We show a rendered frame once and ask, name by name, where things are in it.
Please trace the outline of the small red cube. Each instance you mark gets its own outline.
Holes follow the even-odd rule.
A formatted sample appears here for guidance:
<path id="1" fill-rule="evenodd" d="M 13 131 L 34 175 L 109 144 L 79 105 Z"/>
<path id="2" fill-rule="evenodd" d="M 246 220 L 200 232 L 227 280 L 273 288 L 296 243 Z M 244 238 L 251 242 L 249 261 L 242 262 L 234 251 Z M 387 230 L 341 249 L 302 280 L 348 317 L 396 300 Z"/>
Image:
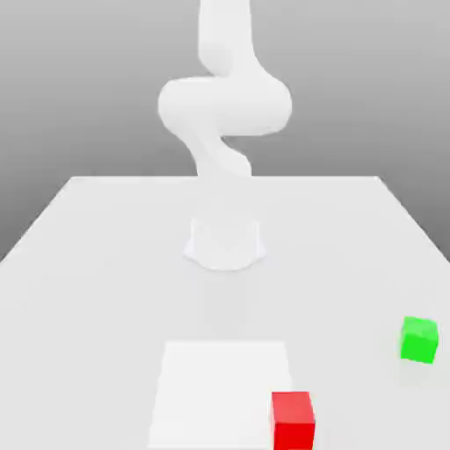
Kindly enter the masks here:
<path id="1" fill-rule="evenodd" d="M 307 391 L 272 392 L 273 450 L 312 450 L 316 418 Z"/>

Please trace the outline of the small green cube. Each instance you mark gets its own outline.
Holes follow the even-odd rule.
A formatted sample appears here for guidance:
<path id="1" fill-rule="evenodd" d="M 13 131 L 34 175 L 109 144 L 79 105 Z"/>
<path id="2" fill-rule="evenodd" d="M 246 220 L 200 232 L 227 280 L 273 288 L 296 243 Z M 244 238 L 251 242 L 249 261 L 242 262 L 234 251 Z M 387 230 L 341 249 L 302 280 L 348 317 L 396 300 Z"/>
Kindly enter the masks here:
<path id="1" fill-rule="evenodd" d="M 435 321 L 406 316 L 401 328 L 400 357 L 432 364 L 439 345 L 438 325 Z"/>

